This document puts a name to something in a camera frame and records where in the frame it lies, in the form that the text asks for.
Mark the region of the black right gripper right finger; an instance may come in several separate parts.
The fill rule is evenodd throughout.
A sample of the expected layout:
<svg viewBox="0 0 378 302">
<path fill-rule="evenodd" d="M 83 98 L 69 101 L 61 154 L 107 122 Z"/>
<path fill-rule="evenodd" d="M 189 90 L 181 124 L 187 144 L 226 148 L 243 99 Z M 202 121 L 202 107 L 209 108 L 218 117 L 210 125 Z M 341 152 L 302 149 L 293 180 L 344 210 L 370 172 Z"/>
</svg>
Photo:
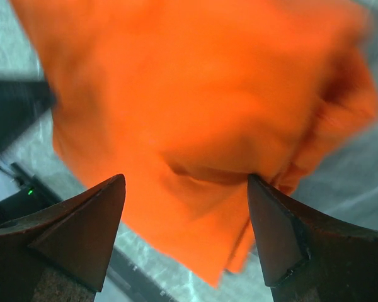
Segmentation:
<svg viewBox="0 0 378 302">
<path fill-rule="evenodd" d="M 256 175 L 249 215 L 275 301 L 378 302 L 378 231 L 317 211 Z"/>
</svg>

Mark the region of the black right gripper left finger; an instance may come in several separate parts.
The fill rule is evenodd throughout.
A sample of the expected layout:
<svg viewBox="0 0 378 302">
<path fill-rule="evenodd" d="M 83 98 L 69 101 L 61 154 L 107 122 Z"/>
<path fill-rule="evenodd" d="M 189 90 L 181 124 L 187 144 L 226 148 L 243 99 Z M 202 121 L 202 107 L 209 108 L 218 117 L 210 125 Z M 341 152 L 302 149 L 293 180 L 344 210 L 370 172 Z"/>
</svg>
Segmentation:
<svg viewBox="0 0 378 302">
<path fill-rule="evenodd" d="M 0 301 L 93 301 L 103 288 L 125 200 L 118 174 L 0 225 Z"/>
</svg>

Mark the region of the orange t shirt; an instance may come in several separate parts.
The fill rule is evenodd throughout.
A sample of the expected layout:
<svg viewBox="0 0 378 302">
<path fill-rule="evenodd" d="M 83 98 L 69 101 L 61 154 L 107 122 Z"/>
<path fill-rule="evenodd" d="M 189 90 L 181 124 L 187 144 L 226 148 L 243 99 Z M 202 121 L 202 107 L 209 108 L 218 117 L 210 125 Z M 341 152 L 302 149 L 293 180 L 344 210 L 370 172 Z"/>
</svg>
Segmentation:
<svg viewBox="0 0 378 302">
<path fill-rule="evenodd" d="M 352 1 L 13 1 L 57 96 L 53 144 L 122 220 L 216 286 L 255 238 L 247 178 L 285 194 L 378 119 Z"/>
</svg>

